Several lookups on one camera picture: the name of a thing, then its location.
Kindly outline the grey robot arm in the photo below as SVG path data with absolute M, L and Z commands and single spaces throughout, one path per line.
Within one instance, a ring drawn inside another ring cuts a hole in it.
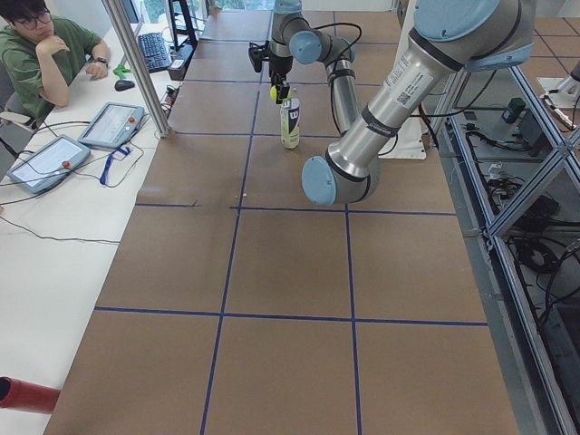
M 300 1 L 276 1 L 268 56 L 270 82 L 278 104 L 289 98 L 287 75 L 294 61 L 321 63 L 330 87 L 335 127 L 341 136 L 350 129 L 362 109 L 355 90 L 352 43 L 313 28 L 302 14 Z

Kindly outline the second grey robot arm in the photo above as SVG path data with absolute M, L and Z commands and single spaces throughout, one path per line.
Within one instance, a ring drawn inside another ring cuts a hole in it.
M 460 70 L 493 71 L 524 63 L 532 53 L 537 4 L 527 0 L 419 1 L 408 49 L 381 89 L 340 140 L 302 171 L 316 205 L 354 203 L 380 179 L 378 154 L 433 87 Z

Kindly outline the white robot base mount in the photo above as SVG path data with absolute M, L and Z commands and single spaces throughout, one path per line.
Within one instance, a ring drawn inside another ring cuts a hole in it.
M 392 10 L 396 13 L 401 26 L 401 36 L 395 55 L 393 70 L 398 74 L 403 68 L 399 66 L 399 60 L 409 47 L 408 32 L 413 27 L 413 8 L 415 1 L 394 1 Z M 422 142 L 422 128 L 419 118 L 411 117 L 406 120 L 398 131 L 396 138 L 390 140 L 382 150 L 382 159 L 416 159 L 424 160 L 426 157 Z

